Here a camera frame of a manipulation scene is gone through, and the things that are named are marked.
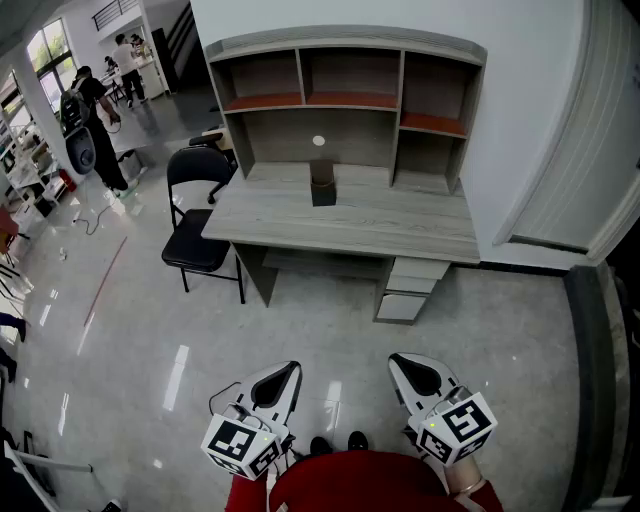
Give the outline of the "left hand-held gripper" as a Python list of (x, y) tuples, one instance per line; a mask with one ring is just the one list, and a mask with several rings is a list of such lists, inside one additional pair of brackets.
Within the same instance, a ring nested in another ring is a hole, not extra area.
[(240, 381), (236, 398), (212, 415), (201, 450), (233, 475), (259, 478), (292, 446), (288, 420), (302, 379), (301, 364), (284, 361)]

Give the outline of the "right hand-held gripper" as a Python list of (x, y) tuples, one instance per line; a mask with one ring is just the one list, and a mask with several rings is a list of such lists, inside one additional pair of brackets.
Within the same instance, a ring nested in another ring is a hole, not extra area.
[(482, 394), (471, 392), (446, 364), (393, 353), (388, 368), (395, 394), (409, 413), (403, 432), (419, 453), (452, 466), (486, 444), (498, 422)]

